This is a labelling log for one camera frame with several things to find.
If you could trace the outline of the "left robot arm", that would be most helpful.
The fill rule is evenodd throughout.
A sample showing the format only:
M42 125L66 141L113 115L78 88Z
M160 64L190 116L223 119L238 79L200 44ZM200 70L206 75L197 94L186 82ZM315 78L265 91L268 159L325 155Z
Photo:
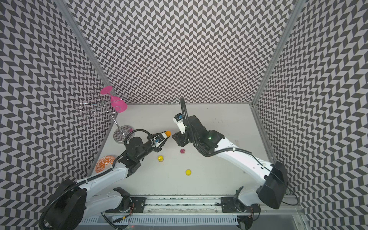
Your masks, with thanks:
M42 230L73 230L84 219L110 209L123 206L130 208L130 194L120 187L106 195L101 192L114 183L130 177L140 166L141 161L151 152L159 152L170 138L171 133L147 134L147 142L140 137L132 137L139 130L131 131L124 142L125 150L100 173L78 181L65 180L59 184L42 211L38 226Z

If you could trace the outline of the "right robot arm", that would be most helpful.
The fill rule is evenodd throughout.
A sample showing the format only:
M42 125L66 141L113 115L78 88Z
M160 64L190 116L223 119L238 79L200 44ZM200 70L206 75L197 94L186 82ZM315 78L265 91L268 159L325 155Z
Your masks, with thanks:
M179 131L173 139L180 147L191 143L204 157L220 157L240 168L255 180L253 187L240 187L233 197L235 208L239 212L251 209L253 205L263 203L272 209L279 209L284 196L292 189L289 187L287 170L283 163L271 163L255 157L250 151L232 143L223 134L207 130L195 116L189 116L184 97L180 98L181 113L173 121Z

